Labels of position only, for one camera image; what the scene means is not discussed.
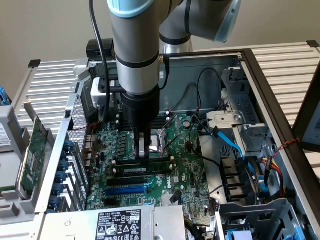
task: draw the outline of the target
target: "power supply label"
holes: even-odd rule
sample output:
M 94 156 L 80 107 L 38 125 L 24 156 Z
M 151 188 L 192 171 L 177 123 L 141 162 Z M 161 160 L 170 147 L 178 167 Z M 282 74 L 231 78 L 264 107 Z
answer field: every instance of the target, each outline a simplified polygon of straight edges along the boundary
M 140 240 L 141 210 L 101 212 L 96 240 Z
M 0 147 L 10 145 L 11 141 L 6 133 L 4 126 L 0 123 Z

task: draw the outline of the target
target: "sticker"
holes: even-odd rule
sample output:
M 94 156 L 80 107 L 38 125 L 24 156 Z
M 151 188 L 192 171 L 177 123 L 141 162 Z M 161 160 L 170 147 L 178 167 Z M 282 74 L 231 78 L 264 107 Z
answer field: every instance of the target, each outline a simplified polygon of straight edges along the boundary
M 29 174 L 28 174 L 26 177 L 30 180 L 30 182 L 33 182 L 33 181 L 34 181 Z
M 213 232 L 216 230 L 216 216 L 211 216 L 210 217 L 210 232 Z
M 141 210 L 101 212 L 96 240 L 140 240 Z
M 132 169 L 125 169 L 124 173 L 145 173 L 147 171 L 146 168 L 132 168 Z
M 10 146 L 11 141 L 8 137 L 4 126 L 0 123 L 0 147 L 2 146 Z
M 31 161 L 31 166 L 30 166 L 30 170 L 31 170 L 31 171 L 32 171 L 32 169 L 34 168 L 35 158 L 36 158 L 36 156 L 32 154 L 32 161 Z
M 33 156 L 33 154 L 29 151 L 28 158 L 26 160 L 26 164 L 29 166 L 29 168 L 31 167 L 32 156 Z

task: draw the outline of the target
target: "screw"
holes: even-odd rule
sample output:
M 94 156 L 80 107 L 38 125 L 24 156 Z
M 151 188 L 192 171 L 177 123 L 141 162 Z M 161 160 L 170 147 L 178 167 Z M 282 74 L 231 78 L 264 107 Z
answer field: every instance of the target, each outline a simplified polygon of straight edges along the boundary
M 240 115 L 234 115 L 234 120 L 239 122 L 241 120 L 241 116 Z

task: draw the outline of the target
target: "motherboard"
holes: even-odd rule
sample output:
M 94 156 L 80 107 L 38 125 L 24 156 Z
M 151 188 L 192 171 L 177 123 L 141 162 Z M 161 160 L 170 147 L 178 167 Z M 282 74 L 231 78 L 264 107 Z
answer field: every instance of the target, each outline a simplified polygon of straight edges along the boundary
M 97 141 L 92 144 L 95 149 L 92 150 L 92 155 L 94 158 L 98 157 L 99 161 L 91 161 L 88 173 L 91 187 L 86 209 L 179 204 L 182 205 L 186 218 L 192 219 L 194 223 L 207 225 L 210 222 L 209 198 L 201 196 L 196 190 L 196 182 L 204 171 L 204 162 L 190 149 L 191 122 L 191 116 L 178 114 L 169 126 L 162 130 L 161 136 L 165 135 L 163 139 L 159 139 L 161 137 L 158 133 L 161 129 L 152 130 L 150 159 L 163 161 L 150 164 L 149 169 L 144 169 L 139 164 L 126 165 L 126 162 L 134 161 L 132 131 L 119 131 L 113 122 L 97 127 Z M 191 132 L 191 141 L 195 138 L 196 128 Z M 163 146 L 168 144 L 160 153 L 160 146 L 163 149 Z M 117 159 L 117 164 L 122 164 L 117 171 L 114 159 Z M 205 177 L 199 182 L 198 190 L 202 193 L 208 192 Z

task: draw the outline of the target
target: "green expansion card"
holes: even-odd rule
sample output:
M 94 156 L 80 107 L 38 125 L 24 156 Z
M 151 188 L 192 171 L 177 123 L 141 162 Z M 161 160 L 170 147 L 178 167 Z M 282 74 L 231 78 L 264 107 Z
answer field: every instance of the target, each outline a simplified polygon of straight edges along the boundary
M 159 175 L 140 175 L 138 177 L 125 178 L 128 182 L 133 180 L 143 180 L 142 185 L 146 186 L 143 193 L 122 194 L 106 196 L 107 189 L 119 188 L 118 186 L 108 186 L 107 181 L 117 179 L 113 173 L 113 145 L 117 141 L 117 156 L 120 161 L 128 161 L 132 154 L 133 140 L 132 132 L 116 132 L 113 124 L 101 125 L 96 135 L 101 139 L 97 152 L 103 153 L 104 161 L 100 162 L 97 168 L 95 161 L 91 161 L 90 171 L 90 193 L 87 201 L 87 210 L 120 208 L 130 206 L 152 205 L 156 207 L 171 204 L 170 198 L 177 191 L 182 193 L 182 207 L 184 215 L 191 218 L 194 223 L 210 223 L 209 212 L 205 213 L 205 206 L 210 207 L 209 198 L 201 196 L 196 191 L 195 182 L 198 181 L 204 169 L 204 161 L 186 150 L 186 142 L 189 141 L 189 129 L 183 128 L 183 121 L 191 122 L 191 117 L 179 114 L 177 119 L 171 123 L 166 131 L 166 143 L 169 143 L 177 135 L 178 138 L 168 148 L 169 154 L 174 157 L 172 173 Z M 192 132 L 192 139 L 196 136 L 196 127 Z M 208 192 L 206 180 L 199 184 L 199 191 Z
M 37 187 L 41 180 L 46 156 L 47 135 L 45 127 L 36 117 L 21 178 L 21 184 L 29 193 L 33 192 L 34 187 Z

